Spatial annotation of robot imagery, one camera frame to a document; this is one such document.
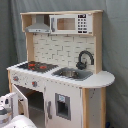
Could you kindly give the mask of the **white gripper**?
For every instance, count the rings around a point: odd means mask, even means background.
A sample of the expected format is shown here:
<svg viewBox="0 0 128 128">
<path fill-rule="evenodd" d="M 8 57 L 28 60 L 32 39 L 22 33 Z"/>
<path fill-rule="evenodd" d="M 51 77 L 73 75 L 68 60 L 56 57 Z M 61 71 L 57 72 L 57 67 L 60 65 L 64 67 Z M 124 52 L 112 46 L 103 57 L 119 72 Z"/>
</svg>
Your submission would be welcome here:
<svg viewBox="0 0 128 128">
<path fill-rule="evenodd" d="M 12 114 L 18 113 L 18 95 L 15 92 L 0 97 L 0 105 Z"/>
</svg>

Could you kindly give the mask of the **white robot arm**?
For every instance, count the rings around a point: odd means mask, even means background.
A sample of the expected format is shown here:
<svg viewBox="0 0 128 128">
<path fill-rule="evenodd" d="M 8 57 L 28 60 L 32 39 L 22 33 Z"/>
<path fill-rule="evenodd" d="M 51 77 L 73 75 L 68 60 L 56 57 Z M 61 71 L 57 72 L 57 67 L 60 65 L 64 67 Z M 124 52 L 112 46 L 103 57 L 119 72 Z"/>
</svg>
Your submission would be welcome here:
<svg viewBox="0 0 128 128">
<path fill-rule="evenodd" d="M 0 128 L 37 128 L 29 118 L 18 113 L 15 92 L 0 97 Z"/>
</svg>

